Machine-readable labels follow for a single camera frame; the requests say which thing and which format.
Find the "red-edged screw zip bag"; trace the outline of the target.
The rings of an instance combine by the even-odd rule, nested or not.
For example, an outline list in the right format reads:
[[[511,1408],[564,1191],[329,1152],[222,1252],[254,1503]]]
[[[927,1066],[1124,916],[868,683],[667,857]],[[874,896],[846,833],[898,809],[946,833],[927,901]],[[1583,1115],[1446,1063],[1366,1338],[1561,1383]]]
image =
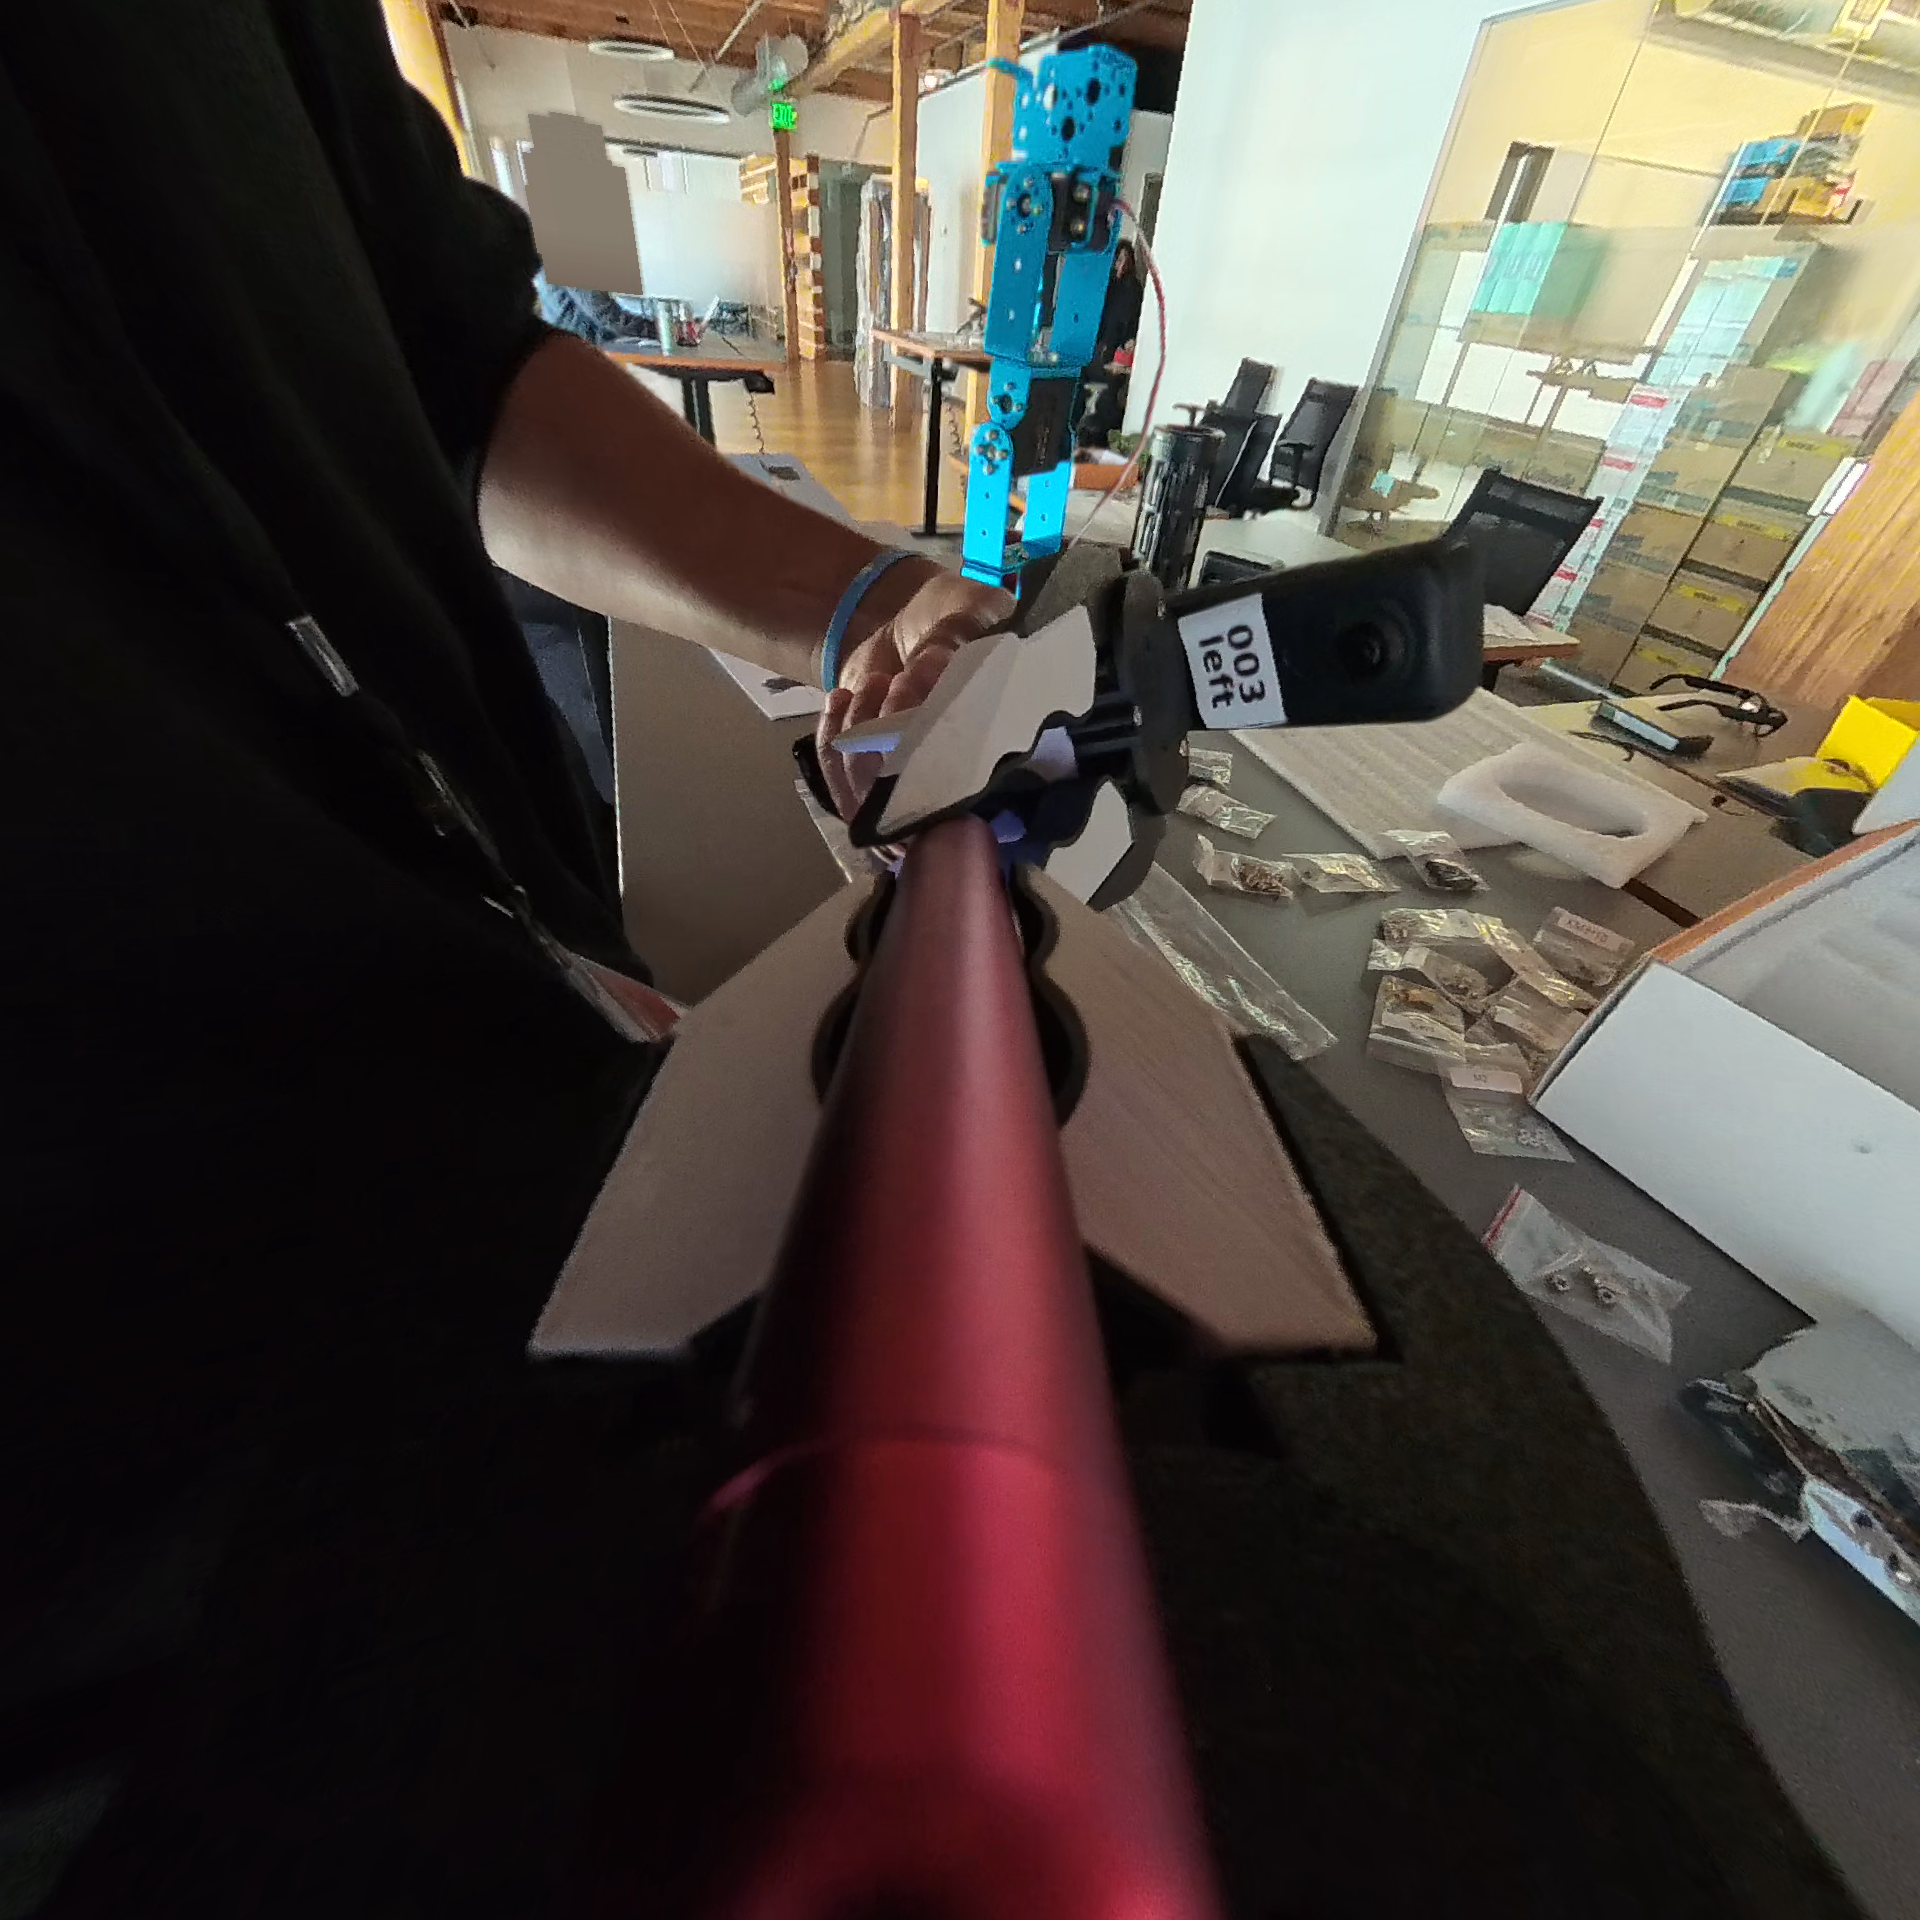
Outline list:
[[[1487,1255],[1537,1306],[1659,1365],[1674,1359],[1674,1312],[1690,1285],[1619,1251],[1515,1186],[1487,1234]]]

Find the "torn printed packaging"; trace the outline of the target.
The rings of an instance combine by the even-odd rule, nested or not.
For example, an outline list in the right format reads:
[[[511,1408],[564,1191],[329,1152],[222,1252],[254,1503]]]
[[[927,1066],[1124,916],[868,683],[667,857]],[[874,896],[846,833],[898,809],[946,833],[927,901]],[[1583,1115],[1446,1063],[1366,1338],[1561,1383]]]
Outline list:
[[[1802,1329],[1682,1410],[1743,1474],[1743,1495],[1701,1503],[1738,1540],[1763,1525],[1838,1557],[1917,1620],[1917,1356],[1867,1312]]]

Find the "storage shelf with boxes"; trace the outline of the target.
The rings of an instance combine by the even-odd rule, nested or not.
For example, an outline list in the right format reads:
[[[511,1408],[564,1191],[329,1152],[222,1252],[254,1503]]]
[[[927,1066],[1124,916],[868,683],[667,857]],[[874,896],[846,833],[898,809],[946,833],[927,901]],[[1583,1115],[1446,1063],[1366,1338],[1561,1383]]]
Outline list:
[[[1916,388],[1916,105],[1717,105],[1461,130],[1351,503],[1412,535],[1485,473],[1588,498],[1526,615],[1623,685],[1739,641]]]

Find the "person's left forearm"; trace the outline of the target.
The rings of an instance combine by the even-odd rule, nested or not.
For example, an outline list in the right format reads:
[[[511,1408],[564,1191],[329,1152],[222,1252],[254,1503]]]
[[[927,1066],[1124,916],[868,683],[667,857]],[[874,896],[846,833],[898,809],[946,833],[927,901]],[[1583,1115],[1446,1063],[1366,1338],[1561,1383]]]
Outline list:
[[[562,332],[498,405],[475,512],[491,563],[527,585],[822,689],[833,612],[879,556]]]

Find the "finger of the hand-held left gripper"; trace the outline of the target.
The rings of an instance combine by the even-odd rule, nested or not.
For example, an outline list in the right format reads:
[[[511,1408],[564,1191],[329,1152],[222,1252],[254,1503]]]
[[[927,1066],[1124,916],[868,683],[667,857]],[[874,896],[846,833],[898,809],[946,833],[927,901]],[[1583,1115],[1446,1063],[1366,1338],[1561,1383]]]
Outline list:
[[[998,833],[1022,815],[1031,852],[1106,852],[1108,785],[1086,780],[1074,748],[1043,754],[1038,787],[1022,787],[1047,732],[1084,721],[1097,700],[1097,635],[1087,605],[1044,628],[997,634],[965,647],[924,705],[847,732],[847,754],[883,757],[847,834],[857,848],[901,845],[956,815]]]
[[[1047,879],[1091,911],[1111,911],[1145,883],[1166,827],[1161,809],[1100,783],[1084,831],[1047,855]]]

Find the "blue wristband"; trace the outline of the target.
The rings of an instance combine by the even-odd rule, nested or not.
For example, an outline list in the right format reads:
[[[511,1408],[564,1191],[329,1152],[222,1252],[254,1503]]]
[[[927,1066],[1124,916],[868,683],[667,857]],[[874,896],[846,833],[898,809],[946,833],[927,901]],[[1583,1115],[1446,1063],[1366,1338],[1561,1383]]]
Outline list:
[[[844,651],[855,612],[862,608],[868,592],[898,565],[919,563],[922,553],[907,547],[884,547],[853,577],[833,605],[828,627],[822,631],[820,650],[820,689],[834,693],[841,683]]]

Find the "large clear plastic bag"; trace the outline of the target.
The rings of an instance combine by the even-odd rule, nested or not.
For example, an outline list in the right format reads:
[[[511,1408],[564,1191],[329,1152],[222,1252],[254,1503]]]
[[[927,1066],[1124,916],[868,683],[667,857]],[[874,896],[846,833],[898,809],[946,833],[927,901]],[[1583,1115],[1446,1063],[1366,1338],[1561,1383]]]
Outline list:
[[[1111,915],[1234,1033],[1274,1041],[1293,1063],[1337,1043],[1164,867],[1153,867]]]

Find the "red screwdriver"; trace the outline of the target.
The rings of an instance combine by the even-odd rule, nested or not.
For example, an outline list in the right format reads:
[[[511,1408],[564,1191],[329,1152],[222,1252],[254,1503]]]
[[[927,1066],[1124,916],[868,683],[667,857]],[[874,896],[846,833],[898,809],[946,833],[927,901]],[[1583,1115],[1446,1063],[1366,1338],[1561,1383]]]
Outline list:
[[[1017,913],[905,857],[715,1499],[687,1915],[1219,1915]]]

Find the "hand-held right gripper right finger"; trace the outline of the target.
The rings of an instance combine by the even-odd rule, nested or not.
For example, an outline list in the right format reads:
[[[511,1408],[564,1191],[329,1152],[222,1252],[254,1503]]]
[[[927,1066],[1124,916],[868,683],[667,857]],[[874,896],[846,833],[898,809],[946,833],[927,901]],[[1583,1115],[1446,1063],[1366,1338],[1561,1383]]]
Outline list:
[[[1044,978],[1087,1043],[1062,1154],[1091,1252],[1226,1353],[1374,1353],[1230,1026],[1114,916],[1028,884],[1053,922]]]

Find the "white foam insert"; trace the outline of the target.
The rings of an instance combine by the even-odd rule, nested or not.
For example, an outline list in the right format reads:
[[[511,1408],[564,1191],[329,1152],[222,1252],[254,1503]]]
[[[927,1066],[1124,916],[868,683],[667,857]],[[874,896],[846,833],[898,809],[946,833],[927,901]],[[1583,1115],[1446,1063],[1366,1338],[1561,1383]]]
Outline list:
[[[1517,743],[1446,780],[1438,809],[1495,845],[1532,848],[1573,873],[1625,890],[1707,820],[1659,787],[1614,775],[1591,754]]]

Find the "person in black shirt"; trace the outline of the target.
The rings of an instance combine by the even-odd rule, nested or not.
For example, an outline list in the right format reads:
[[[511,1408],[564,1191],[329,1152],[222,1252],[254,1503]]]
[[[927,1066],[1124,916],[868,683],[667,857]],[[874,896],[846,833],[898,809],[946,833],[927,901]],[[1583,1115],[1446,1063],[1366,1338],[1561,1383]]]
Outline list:
[[[45,1915],[564,1915],[671,1504],[525,1338],[643,1087],[483,547],[551,332],[375,4],[4,8],[4,1717]]]

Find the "white paper sheet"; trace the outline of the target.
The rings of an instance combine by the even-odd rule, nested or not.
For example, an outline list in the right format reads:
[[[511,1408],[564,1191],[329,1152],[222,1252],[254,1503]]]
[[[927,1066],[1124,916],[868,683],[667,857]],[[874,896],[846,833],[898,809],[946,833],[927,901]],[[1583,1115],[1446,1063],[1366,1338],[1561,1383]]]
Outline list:
[[[813,722],[826,706],[826,695],[801,680],[778,675],[770,668],[711,650],[711,660],[770,722]]]

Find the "wooden post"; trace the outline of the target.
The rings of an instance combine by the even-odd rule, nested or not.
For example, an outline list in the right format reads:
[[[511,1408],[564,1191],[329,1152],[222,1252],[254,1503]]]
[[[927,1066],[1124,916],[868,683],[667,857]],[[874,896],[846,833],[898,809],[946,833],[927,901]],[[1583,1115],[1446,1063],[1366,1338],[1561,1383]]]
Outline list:
[[[985,307],[993,297],[994,241],[987,219],[987,187],[993,172],[1012,151],[1012,122],[1017,105],[1017,60],[1023,29],[1023,3],[990,3],[985,16],[985,64],[980,108],[980,212],[972,261],[970,295]]]
[[[919,280],[919,120],[924,35],[922,21],[905,3],[892,4],[892,84],[894,84],[894,144],[892,144],[892,332],[909,332],[917,324]]]

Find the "black cylinder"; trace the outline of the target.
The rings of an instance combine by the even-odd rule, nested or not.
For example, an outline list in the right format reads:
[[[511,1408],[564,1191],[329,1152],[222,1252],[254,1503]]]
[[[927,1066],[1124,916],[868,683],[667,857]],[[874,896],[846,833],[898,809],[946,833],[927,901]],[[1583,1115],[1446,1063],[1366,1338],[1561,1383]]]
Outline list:
[[[1189,585],[1222,444],[1222,429],[1206,424],[1166,424],[1142,435],[1137,527],[1127,553],[1166,592]]]

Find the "wooden panel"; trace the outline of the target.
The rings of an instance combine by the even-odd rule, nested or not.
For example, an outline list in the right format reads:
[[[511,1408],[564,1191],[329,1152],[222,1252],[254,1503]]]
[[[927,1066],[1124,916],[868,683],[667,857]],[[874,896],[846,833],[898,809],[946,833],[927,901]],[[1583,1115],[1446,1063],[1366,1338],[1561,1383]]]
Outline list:
[[[1785,708],[1917,697],[1917,405],[1909,402],[1780,589],[1727,680]]]

